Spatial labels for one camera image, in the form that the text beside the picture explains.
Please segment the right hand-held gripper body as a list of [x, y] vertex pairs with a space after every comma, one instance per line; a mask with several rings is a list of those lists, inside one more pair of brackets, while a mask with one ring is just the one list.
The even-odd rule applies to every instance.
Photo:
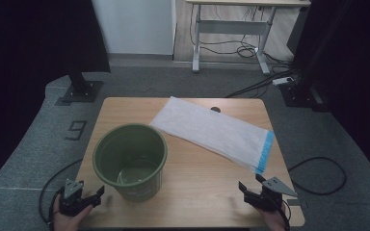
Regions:
[[266, 179], [261, 184], [260, 193], [253, 192], [252, 196], [244, 195], [244, 201], [254, 208], [266, 212], [274, 212], [282, 207], [284, 194], [297, 197], [298, 195], [277, 177]]

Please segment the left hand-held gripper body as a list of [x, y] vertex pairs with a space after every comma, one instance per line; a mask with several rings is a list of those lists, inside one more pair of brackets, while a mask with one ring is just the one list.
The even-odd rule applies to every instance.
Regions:
[[78, 188], [78, 182], [66, 179], [60, 198], [60, 212], [66, 216], [76, 216], [90, 205], [88, 198], [82, 197], [83, 189]]

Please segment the green plastic bin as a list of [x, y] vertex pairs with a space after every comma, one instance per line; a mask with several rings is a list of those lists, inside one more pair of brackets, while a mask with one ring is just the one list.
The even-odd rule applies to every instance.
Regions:
[[121, 125], [95, 146], [92, 166], [96, 175], [128, 201], [151, 199], [162, 187], [168, 158], [163, 136], [149, 125]]

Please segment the white bag with blue edge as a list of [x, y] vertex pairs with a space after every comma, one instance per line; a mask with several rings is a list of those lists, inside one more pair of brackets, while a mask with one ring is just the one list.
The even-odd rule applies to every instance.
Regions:
[[262, 174], [275, 134], [243, 120], [171, 97], [150, 125]]

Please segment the person's left hand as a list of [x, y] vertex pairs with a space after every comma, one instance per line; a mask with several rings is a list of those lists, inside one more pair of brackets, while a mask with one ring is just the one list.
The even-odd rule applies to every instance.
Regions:
[[58, 207], [54, 207], [53, 230], [54, 231], [78, 231], [80, 223], [93, 209], [92, 205], [87, 206], [78, 215], [68, 217], [60, 212]]

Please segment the person's right hand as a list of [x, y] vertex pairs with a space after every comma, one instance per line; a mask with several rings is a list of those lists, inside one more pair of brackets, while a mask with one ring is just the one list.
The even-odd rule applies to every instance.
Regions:
[[266, 212], [261, 209], [257, 211], [270, 231], [285, 231], [284, 219], [279, 212]]

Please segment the black stand with square base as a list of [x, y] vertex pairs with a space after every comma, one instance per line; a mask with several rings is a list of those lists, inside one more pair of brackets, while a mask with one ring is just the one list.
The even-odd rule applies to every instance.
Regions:
[[287, 107], [310, 108], [314, 112], [328, 113], [330, 111], [327, 102], [317, 89], [313, 87], [313, 81], [300, 79], [278, 86], [284, 103]]

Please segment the black stand base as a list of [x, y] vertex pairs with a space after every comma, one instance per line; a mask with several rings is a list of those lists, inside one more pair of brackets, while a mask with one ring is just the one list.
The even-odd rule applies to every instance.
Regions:
[[62, 98], [65, 103], [93, 103], [103, 86], [102, 81], [87, 81], [81, 72], [72, 72], [68, 78], [71, 84]]

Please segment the white power strip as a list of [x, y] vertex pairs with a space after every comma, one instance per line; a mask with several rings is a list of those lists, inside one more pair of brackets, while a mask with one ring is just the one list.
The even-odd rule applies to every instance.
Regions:
[[279, 85], [285, 85], [285, 84], [294, 84], [295, 80], [292, 77], [281, 77], [274, 79], [272, 81], [272, 84], [274, 86], [279, 86]]

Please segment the black curtain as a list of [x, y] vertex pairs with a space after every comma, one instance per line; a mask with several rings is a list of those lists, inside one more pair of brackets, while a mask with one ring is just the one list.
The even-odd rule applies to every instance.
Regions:
[[0, 168], [33, 122], [46, 85], [108, 72], [93, 0], [0, 0]]
[[370, 0], [310, 0], [294, 61], [370, 162]]

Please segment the white desk with metal legs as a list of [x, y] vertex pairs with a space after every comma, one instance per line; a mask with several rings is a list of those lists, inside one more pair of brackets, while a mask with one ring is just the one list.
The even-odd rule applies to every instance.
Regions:
[[[260, 36], [260, 42], [254, 49], [262, 73], [270, 74], [266, 64], [264, 48], [270, 34], [276, 11], [279, 8], [308, 8], [309, 0], [186, 0], [187, 3], [198, 7], [195, 20], [195, 45], [193, 49], [192, 70], [199, 72], [199, 35], [224, 34], [224, 35], [254, 35]], [[228, 20], [203, 20], [200, 18], [201, 7], [208, 5], [220, 6], [254, 6], [269, 8], [270, 15], [266, 21], [228, 21]]]

